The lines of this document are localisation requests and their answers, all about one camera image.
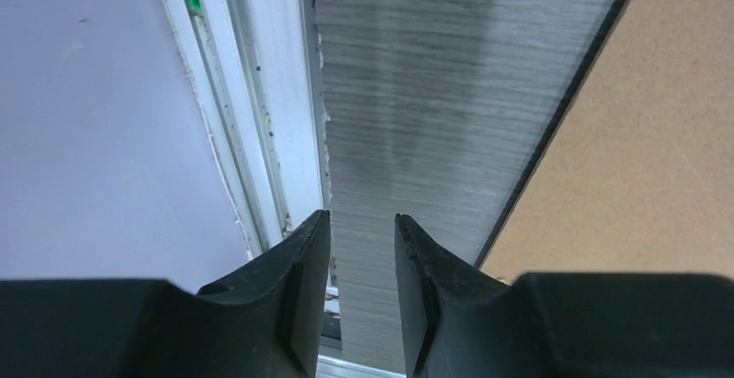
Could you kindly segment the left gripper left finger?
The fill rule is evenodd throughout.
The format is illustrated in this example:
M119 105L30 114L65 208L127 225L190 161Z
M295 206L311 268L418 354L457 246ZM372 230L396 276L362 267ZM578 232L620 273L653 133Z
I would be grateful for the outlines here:
M4 377L313 377L330 215L188 293L162 279L1 284Z

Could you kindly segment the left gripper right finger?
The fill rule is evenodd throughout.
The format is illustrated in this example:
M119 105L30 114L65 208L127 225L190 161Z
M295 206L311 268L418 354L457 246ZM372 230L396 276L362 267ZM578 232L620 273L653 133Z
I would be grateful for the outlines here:
M506 285L395 219L409 377L730 377L733 283L528 272Z

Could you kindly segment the brown backing board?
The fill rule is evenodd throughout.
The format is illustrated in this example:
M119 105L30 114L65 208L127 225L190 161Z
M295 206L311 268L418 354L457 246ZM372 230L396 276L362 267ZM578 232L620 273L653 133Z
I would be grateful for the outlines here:
M733 0L630 0L482 269L733 274Z

